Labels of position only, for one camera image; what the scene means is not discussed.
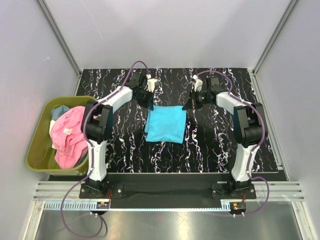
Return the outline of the cyan t shirt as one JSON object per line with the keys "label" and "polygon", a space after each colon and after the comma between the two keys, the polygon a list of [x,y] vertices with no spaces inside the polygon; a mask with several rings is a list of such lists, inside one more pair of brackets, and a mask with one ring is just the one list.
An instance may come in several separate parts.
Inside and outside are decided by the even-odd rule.
{"label": "cyan t shirt", "polygon": [[186,122],[187,111],[182,106],[154,106],[147,112],[145,141],[182,144]]}

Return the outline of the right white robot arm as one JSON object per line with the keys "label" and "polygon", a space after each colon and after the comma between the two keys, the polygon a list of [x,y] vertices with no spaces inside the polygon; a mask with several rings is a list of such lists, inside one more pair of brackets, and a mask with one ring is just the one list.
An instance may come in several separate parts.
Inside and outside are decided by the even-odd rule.
{"label": "right white robot arm", "polygon": [[245,192],[244,182],[249,181],[253,159],[268,136],[266,116],[261,103],[251,103],[227,91],[200,92],[191,90],[183,110],[198,110],[204,104],[215,104],[232,115],[233,135],[237,142],[234,166],[231,170],[233,182],[227,185],[228,195],[239,198]]}

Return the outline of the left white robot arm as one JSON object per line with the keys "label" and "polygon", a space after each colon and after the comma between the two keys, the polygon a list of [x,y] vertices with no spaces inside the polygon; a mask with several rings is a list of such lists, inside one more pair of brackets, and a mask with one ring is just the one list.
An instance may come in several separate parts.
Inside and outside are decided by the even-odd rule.
{"label": "left white robot arm", "polygon": [[117,87],[106,97],[96,101],[88,100],[83,114],[81,131],[88,145],[88,179],[95,181],[90,192],[97,198],[108,193],[106,179],[106,146],[112,136],[113,115],[124,104],[135,100],[142,107],[153,109],[154,91],[144,87]]}

